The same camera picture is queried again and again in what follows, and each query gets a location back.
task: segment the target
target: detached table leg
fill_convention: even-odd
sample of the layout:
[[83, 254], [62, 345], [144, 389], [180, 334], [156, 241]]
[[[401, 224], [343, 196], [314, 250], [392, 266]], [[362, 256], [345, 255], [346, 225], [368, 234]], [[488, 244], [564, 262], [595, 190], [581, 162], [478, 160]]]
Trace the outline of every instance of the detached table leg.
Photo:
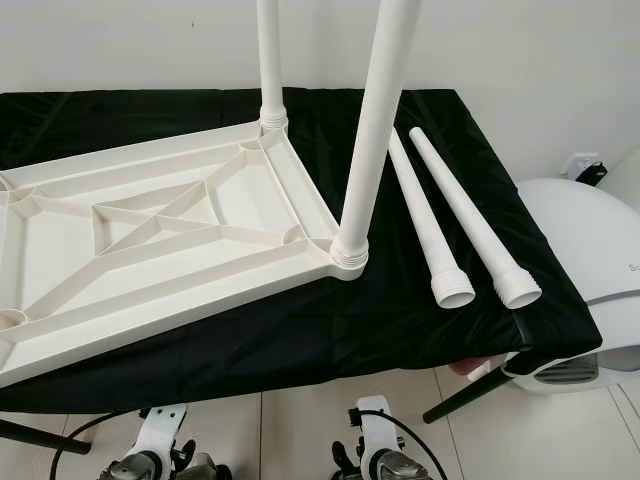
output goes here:
[[88, 442], [70, 440], [61, 435], [25, 427], [6, 420], [0, 420], [0, 437], [41, 447], [61, 448], [65, 452], [79, 453], [81, 455], [85, 455], [91, 450], [91, 444]]
[[484, 377], [476, 380], [471, 385], [463, 388], [455, 395], [447, 398], [444, 402], [439, 403], [428, 412], [422, 415], [422, 419], [425, 423], [432, 423], [436, 420], [449, 415], [456, 411], [458, 408], [463, 407], [469, 402], [480, 398], [485, 393], [489, 393], [491, 390], [495, 390], [500, 385], [504, 385], [509, 382], [511, 377], [505, 375], [502, 369], [496, 368], [487, 373]]

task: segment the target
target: white appliance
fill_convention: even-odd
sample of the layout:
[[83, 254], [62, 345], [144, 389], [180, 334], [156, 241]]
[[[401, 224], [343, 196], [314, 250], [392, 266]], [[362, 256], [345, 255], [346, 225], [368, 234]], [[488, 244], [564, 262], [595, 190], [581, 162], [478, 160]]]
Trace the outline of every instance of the white appliance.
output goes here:
[[525, 181], [518, 191], [589, 306], [603, 343], [515, 383], [535, 393], [570, 392], [640, 375], [640, 212], [568, 180]]

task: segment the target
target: black tablecloth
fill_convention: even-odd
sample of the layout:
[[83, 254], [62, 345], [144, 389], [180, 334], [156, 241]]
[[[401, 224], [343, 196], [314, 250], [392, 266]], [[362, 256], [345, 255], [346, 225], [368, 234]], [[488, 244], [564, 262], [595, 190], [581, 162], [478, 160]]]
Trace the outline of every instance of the black tablecloth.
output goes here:
[[[362, 92], [286, 89], [289, 136], [339, 218]], [[0, 169], [255, 120], [256, 90], [0, 96]], [[421, 126], [516, 260], [543, 289], [505, 309], [407, 138]], [[322, 279], [0, 390], [0, 410], [100, 412], [257, 392], [391, 368], [526, 351], [512, 371], [598, 346], [589, 312], [514, 184], [451, 90], [406, 91], [396, 127], [477, 297], [434, 302], [393, 169], [382, 178], [361, 278]]]

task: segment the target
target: white tube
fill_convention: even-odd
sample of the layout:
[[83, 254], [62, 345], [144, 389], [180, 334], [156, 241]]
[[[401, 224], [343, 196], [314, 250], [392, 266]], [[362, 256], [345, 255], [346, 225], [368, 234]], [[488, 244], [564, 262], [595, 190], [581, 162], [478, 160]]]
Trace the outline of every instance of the white tube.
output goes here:
[[453, 253], [447, 245], [395, 129], [392, 130], [389, 140], [389, 155], [409, 207], [424, 258], [429, 265], [431, 290], [436, 302], [442, 308], [462, 307], [472, 301], [476, 294], [469, 277], [460, 270], [453, 258]]
[[282, 102], [278, 0], [257, 0], [257, 12], [262, 91], [260, 124], [265, 129], [281, 128], [287, 123], [287, 111]]
[[473, 204], [429, 139], [418, 127], [409, 132], [424, 163], [447, 203], [493, 277], [493, 286], [507, 308], [524, 307], [537, 300], [542, 290], [521, 268]]
[[331, 245], [341, 268], [362, 268], [368, 259], [367, 232], [419, 10], [420, 0], [380, 2], [340, 230]]

